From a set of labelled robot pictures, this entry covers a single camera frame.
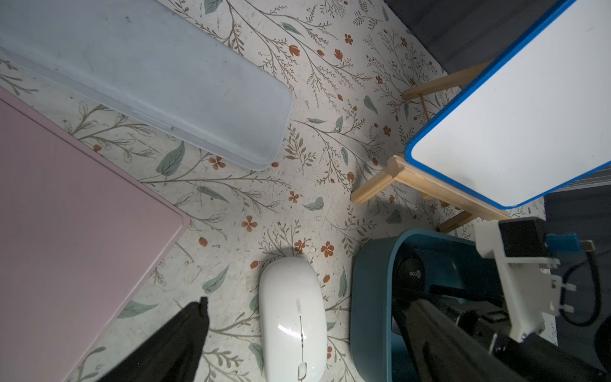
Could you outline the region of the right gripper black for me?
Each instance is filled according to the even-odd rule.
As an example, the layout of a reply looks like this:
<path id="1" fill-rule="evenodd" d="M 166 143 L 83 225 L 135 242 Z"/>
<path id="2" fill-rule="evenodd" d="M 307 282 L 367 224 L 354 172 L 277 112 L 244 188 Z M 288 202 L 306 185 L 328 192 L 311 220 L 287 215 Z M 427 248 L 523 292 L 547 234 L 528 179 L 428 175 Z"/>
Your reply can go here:
<path id="1" fill-rule="evenodd" d="M 609 381 L 610 375 L 530 334 L 522 342 L 509 337 L 509 314 L 499 296 L 433 285 L 434 303 L 486 352 L 528 381 Z"/>

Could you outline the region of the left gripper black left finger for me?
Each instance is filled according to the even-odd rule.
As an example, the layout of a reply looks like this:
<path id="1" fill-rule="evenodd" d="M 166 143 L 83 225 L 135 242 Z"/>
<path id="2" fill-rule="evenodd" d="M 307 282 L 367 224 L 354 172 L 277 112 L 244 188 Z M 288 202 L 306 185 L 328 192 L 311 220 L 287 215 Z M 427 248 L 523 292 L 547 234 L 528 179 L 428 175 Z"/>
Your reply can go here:
<path id="1" fill-rule="evenodd" d="M 208 335 L 208 299 L 191 302 L 102 381 L 193 381 Z"/>

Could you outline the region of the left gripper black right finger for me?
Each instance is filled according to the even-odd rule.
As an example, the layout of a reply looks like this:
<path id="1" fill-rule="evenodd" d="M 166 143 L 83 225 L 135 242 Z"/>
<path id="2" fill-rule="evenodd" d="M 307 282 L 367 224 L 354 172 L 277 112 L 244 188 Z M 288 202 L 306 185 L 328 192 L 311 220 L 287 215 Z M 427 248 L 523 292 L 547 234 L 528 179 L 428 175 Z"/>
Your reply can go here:
<path id="1" fill-rule="evenodd" d="M 391 313 L 422 381 L 522 381 L 431 302 L 394 301 Z"/>

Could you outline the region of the teal plastic storage box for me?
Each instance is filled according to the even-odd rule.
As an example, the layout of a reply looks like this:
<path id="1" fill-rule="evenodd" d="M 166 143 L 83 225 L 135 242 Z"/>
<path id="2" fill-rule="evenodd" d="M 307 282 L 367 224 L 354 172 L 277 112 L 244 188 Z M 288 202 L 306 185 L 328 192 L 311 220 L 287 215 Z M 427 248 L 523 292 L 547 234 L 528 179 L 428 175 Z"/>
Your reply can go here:
<path id="1" fill-rule="evenodd" d="M 350 350 L 366 381 L 417 381 L 418 374 L 401 334 L 392 330 L 393 265 L 402 244 L 425 265 L 425 288 L 455 287 L 502 296 L 496 264 L 482 258 L 472 240 L 424 229 L 369 240 L 356 254 L 350 314 Z"/>

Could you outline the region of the pink paper sheet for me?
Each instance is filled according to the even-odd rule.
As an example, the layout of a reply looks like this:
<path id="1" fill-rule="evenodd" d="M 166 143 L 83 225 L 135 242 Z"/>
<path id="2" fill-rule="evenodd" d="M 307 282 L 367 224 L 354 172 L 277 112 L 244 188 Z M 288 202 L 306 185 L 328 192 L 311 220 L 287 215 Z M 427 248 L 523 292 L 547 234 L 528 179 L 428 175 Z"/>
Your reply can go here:
<path id="1" fill-rule="evenodd" d="M 2 91 L 1 379 L 66 380 L 188 226 Z"/>

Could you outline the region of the wooden easel stand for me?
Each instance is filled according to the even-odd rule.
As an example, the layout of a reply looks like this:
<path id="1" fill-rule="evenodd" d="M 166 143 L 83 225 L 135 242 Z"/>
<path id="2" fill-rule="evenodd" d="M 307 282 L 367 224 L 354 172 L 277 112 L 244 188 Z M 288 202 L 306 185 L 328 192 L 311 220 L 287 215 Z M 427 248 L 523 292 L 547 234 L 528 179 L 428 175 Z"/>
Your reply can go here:
<path id="1" fill-rule="evenodd" d="M 402 97 L 405 101 L 416 98 L 423 101 L 426 95 L 467 85 L 474 81 L 489 65 L 490 63 L 487 61 L 429 81 L 426 84 L 415 86 L 404 91 Z M 408 164 L 405 159 L 398 155 L 391 157 L 388 160 L 388 165 L 380 173 L 352 192 L 350 199 L 354 203 L 364 204 L 396 182 L 418 190 L 425 198 L 439 200 L 443 205 L 451 205 L 461 210 L 460 213 L 439 225 L 439 232 L 441 233 L 452 232 L 477 218 L 486 221 L 502 221 L 510 218 L 508 212 L 469 196 L 466 192 L 442 181 L 441 178 L 425 173 Z"/>

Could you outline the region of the grey blue flat case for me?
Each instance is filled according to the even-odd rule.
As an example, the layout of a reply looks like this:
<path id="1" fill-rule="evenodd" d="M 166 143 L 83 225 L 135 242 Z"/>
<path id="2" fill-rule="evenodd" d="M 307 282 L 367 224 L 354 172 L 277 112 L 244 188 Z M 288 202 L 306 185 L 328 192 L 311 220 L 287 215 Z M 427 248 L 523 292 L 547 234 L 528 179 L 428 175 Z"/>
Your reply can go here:
<path id="1" fill-rule="evenodd" d="M 281 151 L 281 81 L 156 1 L 4 1 L 11 62 L 249 170 Z"/>

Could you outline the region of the white board blue frame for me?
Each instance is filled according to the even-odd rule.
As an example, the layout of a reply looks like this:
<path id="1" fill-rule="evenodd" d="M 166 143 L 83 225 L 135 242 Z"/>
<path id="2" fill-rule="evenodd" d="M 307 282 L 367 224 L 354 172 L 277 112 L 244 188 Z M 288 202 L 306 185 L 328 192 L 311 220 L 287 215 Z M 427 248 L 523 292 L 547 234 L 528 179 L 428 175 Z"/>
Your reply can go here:
<path id="1" fill-rule="evenodd" d="M 408 143 L 413 166 L 513 209 L 610 164 L 610 4 L 554 5 Z"/>

